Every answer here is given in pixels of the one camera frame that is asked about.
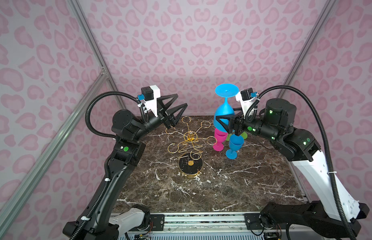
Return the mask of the pink wine glass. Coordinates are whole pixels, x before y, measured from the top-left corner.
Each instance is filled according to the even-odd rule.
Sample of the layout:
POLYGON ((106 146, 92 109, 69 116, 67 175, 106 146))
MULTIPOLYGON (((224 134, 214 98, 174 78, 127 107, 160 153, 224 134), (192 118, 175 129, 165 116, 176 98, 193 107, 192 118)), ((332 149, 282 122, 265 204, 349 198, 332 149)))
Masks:
POLYGON ((222 132, 218 129, 215 129, 214 137, 217 140, 217 142, 213 145, 213 149, 217 152, 221 152, 224 149, 223 142, 226 141, 228 136, 227 132, 222 132))

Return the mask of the blue wine glass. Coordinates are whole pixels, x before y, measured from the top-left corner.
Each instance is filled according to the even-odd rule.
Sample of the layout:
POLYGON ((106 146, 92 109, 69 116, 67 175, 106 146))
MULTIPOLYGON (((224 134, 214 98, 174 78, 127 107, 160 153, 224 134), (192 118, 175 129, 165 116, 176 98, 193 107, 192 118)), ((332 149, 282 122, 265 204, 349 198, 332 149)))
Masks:
POLYGON ((231 135, 229 140, 229 149, 226 151, 226 156, 230 160, 234 160, 238 156, 238 151, 242 148, 245 140, 242 136, 231 135))
POLYGON ((228 103, 228 99, 235 97, 239 93, 239 88, 233 84, 221 84, 218 85, 215 89, 216 95, 221 98, 224 98, 225 101, 220 105, 214 115, 214 126, 216 129, 223 133, 227 133, 225 128, 216 120, 217 116, 233 116, 235 114, 234 109, 228 103))

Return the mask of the green wine glass front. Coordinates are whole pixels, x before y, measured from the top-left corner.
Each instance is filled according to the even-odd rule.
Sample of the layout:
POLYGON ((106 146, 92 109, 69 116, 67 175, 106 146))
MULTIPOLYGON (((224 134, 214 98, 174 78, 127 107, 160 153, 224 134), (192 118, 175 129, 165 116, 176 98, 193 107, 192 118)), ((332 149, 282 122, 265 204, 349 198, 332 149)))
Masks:
POLYGON ((243 132, 243 133, 241 134, 241 137, 242 137, 244 140, 246 140, 246 139, 248 138, 248 134, 247 134, 246 132, 243 132))

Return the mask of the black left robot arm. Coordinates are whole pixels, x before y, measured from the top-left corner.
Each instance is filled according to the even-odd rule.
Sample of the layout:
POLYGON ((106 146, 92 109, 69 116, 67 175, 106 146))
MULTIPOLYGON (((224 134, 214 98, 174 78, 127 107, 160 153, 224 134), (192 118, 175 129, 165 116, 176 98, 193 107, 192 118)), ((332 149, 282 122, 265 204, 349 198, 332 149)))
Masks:
POLYGON ((121 224, 110 223, 114 204, 122 191, 127 179, 138 165, 146 144, 141 139, 160 125, 168 129, 175 127, 187 104, 172 107, 178 94, 159 97, 159 113, 143 113, 143 103, 137 97, 123 92, 106 92, 95 97, 85 112, 87 128, 97 136, 115 139, 116 143, 111 154, 104 162, 104 177, 94 196, 82 215, 73 222, 68 222, 63 228, 63 234, 71 240, 116 240, 122 229, 121 224), (112 134, 96 130, 91 123, 91 112, 101 99, 108 96, 122 96, 133 100, 140 108, 141 118, 138 119, 129 110, 119 110, 112 119, 112 134))

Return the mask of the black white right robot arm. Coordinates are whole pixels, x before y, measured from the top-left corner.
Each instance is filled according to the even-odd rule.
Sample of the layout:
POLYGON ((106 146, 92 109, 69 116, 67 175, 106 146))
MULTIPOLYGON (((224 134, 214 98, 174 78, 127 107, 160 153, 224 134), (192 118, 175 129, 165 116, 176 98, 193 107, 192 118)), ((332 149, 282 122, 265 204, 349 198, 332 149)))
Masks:
POLYGON ((235 115, 227 102, 215 112, 214 125, 231 133, 230 143, 239 142, 242 132, 269 140, 305 176, 318 201, 302 205, 268 203, 260 212, 258 223, 265 229, 279 224, 302 225, 328 239, 356 238, 361 230, 358 222, 370 211, 355 200, 329 168, 325 152, 307 130, 293 126, 296 106, 283 99, 270 99, 263 117, 248 123, 235 115))

